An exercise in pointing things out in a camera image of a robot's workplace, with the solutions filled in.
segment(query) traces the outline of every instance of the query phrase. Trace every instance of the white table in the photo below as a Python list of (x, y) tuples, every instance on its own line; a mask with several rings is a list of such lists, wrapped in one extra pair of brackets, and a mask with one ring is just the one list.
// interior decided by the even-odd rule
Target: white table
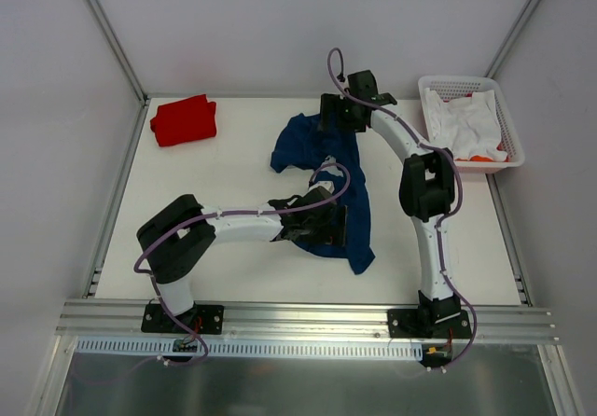
[[(287, 121), (319, 112), (315, 99), (219, 99), (217, 137), (159, 148), (149, 120), (152, 99), (108, 248), (97, 298), (150, 299), (149, 280), (132, 272), (141, 254), (136, 231), (176, 197), (193, 193), (199, 203), (249, 206), (305, 192), (311, 172), (275, 173), (270, 155)], [(399, 101), (402, 117), (422, 134), (419, 101)], [(376, 259), (359, 276), (345, 259), (303, 252), (293, 243), (228, 243), (211, 247), (193, 270), (196, 299), (304, 303), (417, 303), (420, 261), (410, 219), (398, 202), (402, 164), (376, 133), (358, 134), (361, 166), (371, 203), (371, 248)], [(473, 304), (518, 305), (493, 201), (482, 174), (464, 180), (464, 206), (451, 219), (454, 277)]]

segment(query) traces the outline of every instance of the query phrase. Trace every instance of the garment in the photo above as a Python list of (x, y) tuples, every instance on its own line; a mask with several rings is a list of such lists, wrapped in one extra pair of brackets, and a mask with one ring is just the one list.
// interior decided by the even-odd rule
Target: garment
[(213, 138), (216, 134), (215, 102), (207, 102), (202, 94), (160, 105), (150, 127), (160, 147)]
[[(334, 125), (330, 131), (319, 131), (320, 116), (298, 115), (291, 118), (280, 133), (271, 153), (271, 167), (280, 173), (288, 166), (300, 169), (317, 169), (327, 159), (342, 164), (351, 174), (348, 190), (338, 199), (340, 206), (347, 206), (345, 246), (297, 243), (297, 246), (321, 257), (347, 258), (354, 274), (361, 274), (371, 264), (375, 255), (369, 247), (371, 212), (365, 187), (365, 175), (360, 167), (356, 135), (340, 132)], [(332, 181), (334, 190), (344, 186), (344, 175), (337, 168), (323, 170), (314, 179)]]
[(473, 92), (470, 97), (443, 102), (436, 91), (425, 89), (430, 139), (447, 147), (455, 159), (504, 161), (498, 147), (502, 131), (495, 111), (495, 92)]

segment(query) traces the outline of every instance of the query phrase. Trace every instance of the cable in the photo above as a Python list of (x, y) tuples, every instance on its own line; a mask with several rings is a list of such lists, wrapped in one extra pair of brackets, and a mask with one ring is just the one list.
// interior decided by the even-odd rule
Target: cable
[[(338, 56), (340, 58), (340, 76), (335, 76), (334, 70), (332, 69), (332, 57), (333, 57), (334, 53), (338, 54)], [(456, 360), (458, 360), (460, 357), (462, 357), (464, 354), (466, 354), (466, 352), (473, 345), (475, 338), (477, 337), (477, 311), (475, 311), (475, 308), (473, 307), (473, 305), (458, 291), (456, 286), (452, 283), (452, 281), (448, 277), (448, 273), (446, 271), (446, 259), (444, 258), (443, 241), (442, 241), (442, 236), (441, 236), (441, 234), (442, 234), (441, 233), (441, 224), (443, 223), (443, 221), (449, 217), (456, 215), (458, 213), (458, 211), (460, 211), (460, 208), (463, 205), (463, 182), (462, 182), (462, 178), (460, 177), (460, 173), (458, 172), (458, 169), (456, 168), (456, 163), (454, 162), (453, 157), (450, 155), (450, 153), (448, 153), (447, 150), (440, 148), (440, 147), (434, 147), (434, 146), (430, 146), (428, 144), (423, 143), (421, 141), (421, 138), (410, 127), (410, 125), (407, 124), (403, 118), (401, 118), (399, 115), (397, 115), (393, 111), (388, 110), (387, 108), (384, 108), (382, 106), (379, 106), (379, 105), (371, 103), (371, 102), (362, 101), (361, 99), (354, 97), (349, 91), (345, 90), (344, 87), (340, 83), (341, 81), (343, 81), (343, 79), (341, 79), (340, 77), (342, 77), (342, 78), (344, 77), (344, 56), (342, 55), (342, 51), (340, 50), (340, 48), (333, 48), (327, 54), (327, 72), (329, 73), (329, 77), (332, 79), (332, 82), (334, 83), (334, 85), (336, 86), (336, 88), (338, 89), (340, 94), (342, 94), (342, 96), (344, 96), (347, 99), (350, 99), (351, 101), (353, 101), (357, 104), (367, 106), (369, 108), (381, 111), (381, 112), (385, 113), (386, 115), (388, 115), (390, 118), (392, 118), (393, 120), (398, 122), (404, 128), (404, 130), (409, 134), (409, 136), (412, 138), (412, 140), (415, 142), (415, 144), (418, 147), (424, 148), (427, 150), (432, 150), (432, 151), (438, 153), (439, 155), (441, 155), (443, 158), (445, 158), (450, 163), (450, 166), (452, 167), (452, 170), (454, 171), (454, 178), (456, 180), (456, 188), (458, 190), (458, 199), (456, 201), (456, 206), (454, 206), (453, 210), (451, 210), (447, 214), (440, 217), (437, 220), (437, 224), (436, 224), (437, 249), (439, 250), (439, 268), (440, 268), (441, 273), (444, 276), (444, 280), (446, 281), (446, 284), (448, 285), (448, 287), (450, 288), (452, 293), (454, 295), (456, 295), (456, 297), (458, 297), (465, 304), (465, 306), (470, 310), (470, 313), (473, 317), (473, 329), (472, 329), (472, 333), (471, 333), (471, 338), (468, 341), (468, 343), (466, 344), (466, 346), (464, 347), (464, 349), (455, 358), (453, 358), (451, 360), (451, 364), (453, 364)]]
[(166, 302), (163, 300), (163, 298), (160, 295), (160, 290), (158, 289), (158, 283), (156, 282), (156, 278), (154, 277), (153, 272), (148, 269), (140, 268), (143, 261), (146, 260), (149, 257), (149, 255), (151, 255), (151, 253), (153, 253), (153, 251), (156, 248), (158, 248), (162, 243), (164, 243), (164, 241), (166, 241), (168, 238), (170, 238), (172, 235), (174, 235), (178, 230), (184, 229), (194, 223), (201, 222), (202, 220), (206, 220), (208, 218), (220, 218), (220, 217), (227, 217), (227, 216), (232, 216), (232, 215), (293, 214), (293, 213), (300, 213), (302, 211), (309, 211), (311, 209), (314, 209), (319, 206), (323, 206), (325, 204), (335, 201), (342, 194), (344, 194), (344, 192), (346, 192), (346, 190), (348, 190), (348, 186), (351, 184), (351, 174), (350, 174), (350, 172), (348, 172), (348, 169), (346, 169), (346, 167), (344, 167), (342, 164), (340, 164), (338, 162), (329, 162), (327, 164), (322, 164), (321, 166), (319, 166), (319, 168), (317, 170), (315, 170), (315, 172), (313, 172), (313, 174), (311, 175), (311, 178), (309, 179), (309, 183), (312, 183), (315, 176), (328, 167), (338, 167), (340, 170), (342, 170), (342, 172), (344, 173), (344, 177), (346, 178), (346, 181), (344, 182), (344, 186), (342, 187), (342, 189), (339, 192), (332, 195), (331, 197), (328, 197), (325, 200), (318, 201), (317, 203), (311, 203), (311, 204), (307, 204), (304, 206), (299, 206), (297, 208), (289, 208), (289, 209), (281, 209), (281, 210), (260, 212), (260, 211), (254, 211), (254, 210), (248, 210), (248, 209), (234, 209), (234, 210), (224, 211), (222, 213), (210, 213), (210, 214), (205, 214), (205, 215), (197, 215), (188, 220), (185, 220), (184, 222), (182, 222), (182, 223), (176, 225), (175, 227), (173, 227), (172, 229), (168, 230), (166, 233), (161, 235), (156, 241), (154, 241), (151, 245), (149, 245), (147, 247), (147, 249), (143, 252), (143, 254), (139, 256), (137, 261), (134, 263), (134, 266), (132, 268), (133, 271), (135, 273), (146, 273), (149, 275), (149, 278), (151, 280), (151, 285), (153, 286), (153, 289), (156, 292), (156, 295), (158, 296), (158, 301), (160, 302), (161, 308), (164, 310), (164, 313), (166, 313), (177, 326), (179, 326), (181, 329), (183, 329), (185, 332), (187, 332), (190, 336), (192, 336), (196, 340), (198, 340), (203, 348), (202, 355), (194, 356), (193, 359), (186, 362), (185, 365), (189, 365), (191, 363), (192, 364), (200, 363), (201, 361), (203, 361), (208, 355), (207, 344), (205, 344), (205, 341), (203, 341), (203, 338), (196, 331), (194, 331), (193, 329), (191, 329), (190, 327), (185, 325), (183, 322), (181, 322), (178, 318), (176, 318), (176, 316), (168, 308), (168, 305), (166, 304)]

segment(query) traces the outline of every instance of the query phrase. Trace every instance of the white laundry basket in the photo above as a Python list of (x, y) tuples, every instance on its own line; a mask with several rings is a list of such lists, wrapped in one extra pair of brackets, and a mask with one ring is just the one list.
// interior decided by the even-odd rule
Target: white laundry basket
[(517, 167), (524, 163), (524, 152), (522, 151), (521, 141), (516, 134), (512, 117), (507, 111), (504, 94), (497, 82), (486, 77), (472, 76), (424, 76), (419, 79), (419, 94), (421, 95), (421, 104), (425, 120), (427, 135), (431, 139), (431, 125), (427, 112), (427, 103), (424, 90), (429, 88), (437, 91), (442, 101), (450, 101), (459, 97), (466, 97), (472, 92), (484, 92), (488, 90), (495, 91), (495, 105), (497, 111), (497, 120), (502, 129), (502, 149), (507, 152), (507, 160), (504, 162), (482, 162), (482, 161), (456, 161), (456, 166), (460, 172), (474, 173), (495, 173), (506, 167)]

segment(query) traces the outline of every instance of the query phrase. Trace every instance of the folded red shirt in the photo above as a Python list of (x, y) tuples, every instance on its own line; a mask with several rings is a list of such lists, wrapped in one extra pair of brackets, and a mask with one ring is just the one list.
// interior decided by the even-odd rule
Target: folded red shirt
[(202, 94), (160, 105), (149, 125), (160, 147), (213, 138), (216, 134), (215, 102), (207, 102)]

